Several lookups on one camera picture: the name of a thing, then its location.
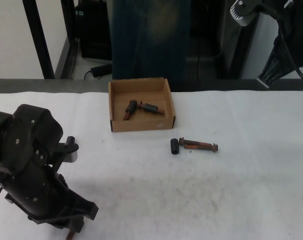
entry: white robot part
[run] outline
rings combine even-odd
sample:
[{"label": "white robot part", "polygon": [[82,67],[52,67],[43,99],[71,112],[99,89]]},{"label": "white robot part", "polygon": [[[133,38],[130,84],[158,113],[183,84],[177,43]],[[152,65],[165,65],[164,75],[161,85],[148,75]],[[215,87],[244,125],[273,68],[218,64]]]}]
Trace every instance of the white robot part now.
[{"label": "white robot part", "polygon": [[233,19],[242,27],[246,27],[247,25],[249,25],[252,20],[257,16],[258,13],[251,13],[250,15],[248,16],[239,16],[237,13],[236,13],[236,10],[235,10],[235,6],[236,5],[242,5],[244,4],[244,2],[242,0],[237,0],[233,5],[232,7],[230,8],[230,14],[231,16],[233,17]]}]

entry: black cylindrical spacer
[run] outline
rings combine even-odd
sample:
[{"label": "black cylindrical spacer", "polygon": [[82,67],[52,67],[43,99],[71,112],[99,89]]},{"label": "black cylindrical spacer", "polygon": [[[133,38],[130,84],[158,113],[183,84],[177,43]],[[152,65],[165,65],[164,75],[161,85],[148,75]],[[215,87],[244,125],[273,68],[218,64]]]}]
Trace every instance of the black cylindrical spacer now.
[{"label": "black cylindrical spacer", "polygon": [[158,106],[150,105],[148,103],[145,103],[145,106],[143,108],[145,111],[156,114]]},{"label": "black cylindrical spacer", "polygon": [[133,114],[136,111],[136,108],[137,108],[137,101],[131,100],[126,109],[126,113],[130,112],[131,114]]},{"label": "black cylindrical spacer", "polygon": [[171,148],[171,153],[174,155],[177,155],[180,153],[180,147],[178,144],[178,139],[173,138],[172,140],[170,140],[170,148]]}]

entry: vertical black bar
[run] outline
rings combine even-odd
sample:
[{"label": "vertical black bar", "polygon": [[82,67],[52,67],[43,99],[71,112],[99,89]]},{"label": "vertical black bar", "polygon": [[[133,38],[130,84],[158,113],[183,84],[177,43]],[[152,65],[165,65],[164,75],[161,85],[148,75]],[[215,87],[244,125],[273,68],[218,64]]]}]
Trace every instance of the vertical black bar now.
[{"label": "vertical black bar", "polygon": [[65,26],[67,31],[67,37],[69,43],[73,43],[77,36],[77,27],[76,27],[76,13],[75,13],[75,4],[74,0],[60,0],[63,18],[65,20]]},{"label": "vertical black bar", "polygon": [[32,39],[35,44],[42,74],[45,79],[55,79],[53,65],[48,52],[46,39],[38,12],[36,0],[22,0]]}]

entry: black rubber sleeve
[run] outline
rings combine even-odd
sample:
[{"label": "black rubber sleeve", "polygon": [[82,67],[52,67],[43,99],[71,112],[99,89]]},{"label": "black rubber sleeve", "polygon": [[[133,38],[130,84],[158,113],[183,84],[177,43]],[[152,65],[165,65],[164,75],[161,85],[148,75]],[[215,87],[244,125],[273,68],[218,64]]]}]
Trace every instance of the black rubber sleeve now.
[{"label": "black rubber sleeve", "polygon": [[148,103],[145,103],[145,107],[144,107],[145,111],[156,114],[157,109],[158,109],[158,106],[154,106],[154,105],[150,105]]},{"label": "black rubber sleeve", "polygon": [[180,153],[180,147],[178,144],[178,139],[173,138],[172,140],[170,140],[170,148],[171,148],[171,153],[174,155],[177,155]]}]

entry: white table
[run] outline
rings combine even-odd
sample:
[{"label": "white table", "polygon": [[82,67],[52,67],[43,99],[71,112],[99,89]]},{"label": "white table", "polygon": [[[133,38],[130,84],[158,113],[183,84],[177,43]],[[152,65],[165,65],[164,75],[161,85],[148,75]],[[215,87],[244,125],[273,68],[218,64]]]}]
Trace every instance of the white table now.
[{"label": "white table", "polygon": [[[106,93],[0,94],[51,111],[78,160],[59,172],[95,202],[75,240],[303,240],[303,92],[173,93],[172,130],[112,133]],[[170,140],[216,143],[219,152],[172,155]],[[0,196],[0,240],[64,240]]]}]

